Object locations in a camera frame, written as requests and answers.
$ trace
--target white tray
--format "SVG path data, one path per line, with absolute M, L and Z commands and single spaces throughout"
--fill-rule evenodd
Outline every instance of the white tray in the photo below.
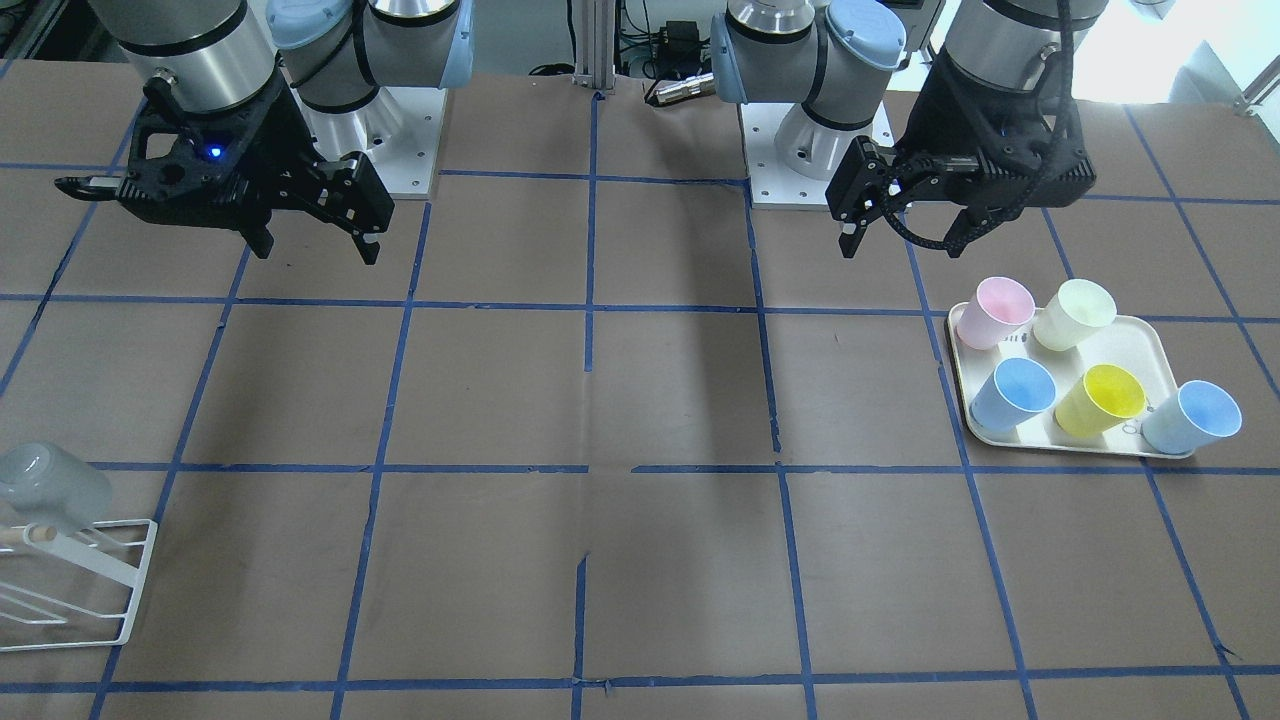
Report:
M 1160 343 L 1156 329 L 1146 320 L 1129 315 L 1117 315 L 1116 322 L 1106 329 L 1065 352 L 1053 352 L 1041 346 L 1032 336 L 1032 324 L 1016 334 L 1000 341 L 992 350 L 974 350 L 960 342 L 955 334 L 956 322 L 968 302 L 961 302 L 947 313 L 947 340 L 951 345 L 951 357 L 955 360 L 960 405 L 964 407 L 965 424 L 969 430 L 987 445 L 998 447 L 1024 447 L 1038 450 L 1061 450 L 1066 452 L 1096 452 L 1102 455 L 1133 455 L 1139 457 L 1167 457 L 1180 460 L 1192 454 L 1169 455 L 1151 447 L 1142 437 L 1142 421 L 1166 398 L 1178 391 L 1174 372 L 1169 368 L 1165 347 Z M 1043 313 L 1036 310 L 1036 316 Z M 983 383 L 995 372 L 996 365 L 1006 357 L 1030 357 L 1053 375 L 1057 384 L 1057 397 L 1053 406 L 1062 400 L 1087 369 L 1098 363 L 1119 365 L 1133 373 L 1147 391 L 1147 409 L 1140 415 L 1116 425 L 1101 436 L 1078 438 L 1070 436 L 1053 420 L 1053 410 L 1046 410 L 1027 420 L 1007 433 L 996 433 L 974 421 L 969 413 Z

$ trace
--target metal post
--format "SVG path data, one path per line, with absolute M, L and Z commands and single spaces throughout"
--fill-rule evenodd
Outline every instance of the metal post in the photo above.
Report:
M 593 90 L 613 92 L 613 0 L 581 0 L 577 27 L 582 42 L 573 67 L 573 82 Z
M 1271 60 L 1271 64 L 1249 83 L 1249 87 L 1244 88 L 1244 92 L 1235 101 L 1235 114 L 1242 117 L 1257 114 L 1257 106 L 1277 87 L 1280 87 L 1280 55 L 1276 55 L 1276 59 Z

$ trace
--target blue cup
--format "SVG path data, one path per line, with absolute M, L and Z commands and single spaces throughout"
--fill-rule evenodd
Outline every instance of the blue cup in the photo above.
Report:
M 1222 388 L 1190 380 L 1142 423 L 1142 437 L 1156 450 L 1183 455 L 1240 432 L 1240 406 Z
M 969 406 L 983 428 L 1006 433 L 1053 406 L 1057 386 L 1043 365 L 1027 357 L 1006 357 L 996 365 Z

